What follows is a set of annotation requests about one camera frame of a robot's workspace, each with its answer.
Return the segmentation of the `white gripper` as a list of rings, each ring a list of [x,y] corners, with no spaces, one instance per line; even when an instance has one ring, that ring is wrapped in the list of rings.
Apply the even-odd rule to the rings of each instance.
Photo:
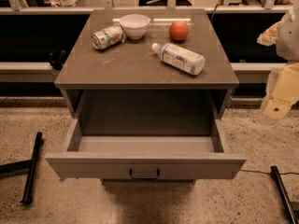
[[[273,69],[268,81],[269,97],[263,98],[261,110],[269,119],[281,120],[299,101],[299,63]]]

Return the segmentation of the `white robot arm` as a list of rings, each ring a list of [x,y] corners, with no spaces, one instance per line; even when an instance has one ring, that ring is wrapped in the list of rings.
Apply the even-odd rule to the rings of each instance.
[[[257,38],[264,46],[276,46],[277,56],[287,61],[273,68],[261,104],[263,115],[271,120],[283,119],[299,101],[299,6],[293,5],[282,19]]]

